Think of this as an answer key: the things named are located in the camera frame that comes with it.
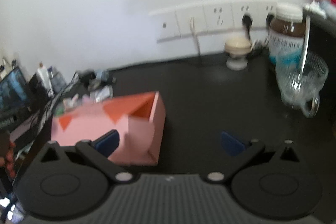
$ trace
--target pink box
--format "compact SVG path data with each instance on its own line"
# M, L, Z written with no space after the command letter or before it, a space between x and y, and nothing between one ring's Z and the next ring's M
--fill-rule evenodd
M117 165L157 165L165 118L159 92L120 96L55 117L51 138L61 146L73 146L116 129L120 143L109 160Z

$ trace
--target blue gripper pad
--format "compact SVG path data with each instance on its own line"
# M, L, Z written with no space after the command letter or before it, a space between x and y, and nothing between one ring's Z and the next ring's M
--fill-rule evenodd
M114 150L116 150L119 146L119 133L115 129L110 132L104 134L94 142L92 142L92 146L95 150L97 150L100 154L105 157L110 156Z
M222 148L231 157L239 155L241 152L246 150L244 143L230 135L229 133L223 131L220 137Z

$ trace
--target power outlet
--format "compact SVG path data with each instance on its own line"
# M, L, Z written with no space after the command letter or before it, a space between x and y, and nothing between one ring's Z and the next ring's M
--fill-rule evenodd
M231 3L224 1L207 2L203 5L208 31L233 29Z
M206 33L207 23L205 21L202 4L189 4L176 7L176 17L180 27L181 35L191 35L190 18L194 18L196 33Z
M149 16L158 41L181 36L174 10L157 10L149 13Z
M235 0L231 6L235 29L243 29L242 19L245 14L252 18L252 28L258 27L259 13L256 0Z
M258 14L259 20L256 22L256 27L265 28L266 18L269 14L275 16L275 10L278 0L259 0L258 1Z

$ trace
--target jar lid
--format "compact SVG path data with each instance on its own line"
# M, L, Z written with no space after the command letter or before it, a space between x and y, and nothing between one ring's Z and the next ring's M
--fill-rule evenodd
M303 20L303 8L290 3L278 3L276 18L288 22L301 23Z

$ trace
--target glass handle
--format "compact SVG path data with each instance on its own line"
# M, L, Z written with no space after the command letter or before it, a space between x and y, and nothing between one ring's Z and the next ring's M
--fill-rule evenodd
M311 102L311 108L308 107L307 102L305 102L302 106L302 112L307 118L312 118L316 115L317 111L319 110L320 106L320 96L317 94Z

